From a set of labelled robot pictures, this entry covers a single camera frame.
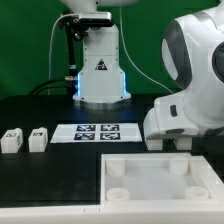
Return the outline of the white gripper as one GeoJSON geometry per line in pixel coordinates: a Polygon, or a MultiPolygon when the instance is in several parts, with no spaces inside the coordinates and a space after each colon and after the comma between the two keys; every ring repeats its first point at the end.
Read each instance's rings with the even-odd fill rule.
{"type": "Polygon", "coordinates": [[[216,136],[224,133],[224,105],[205,102],[183,91],[154,101],[143,122],[147,140],[216,136]]]}

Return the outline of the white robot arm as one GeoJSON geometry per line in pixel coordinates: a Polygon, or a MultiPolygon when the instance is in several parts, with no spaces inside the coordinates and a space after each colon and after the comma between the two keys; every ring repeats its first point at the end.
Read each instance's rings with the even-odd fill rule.
{"type": "MultiPolygon", "coordinates": [[[[100,7],[138,0],[61,0],[72,28],[84,36],[84,65],[73,99],[90,107],[130,98],[118,60],[118,29],[100,7]]],[[[147,113],[147,140],[224,133],[224,0],[216,7],[172,20],[161,42],[164,67],[180,91],[159,97],[147,113]]]]}

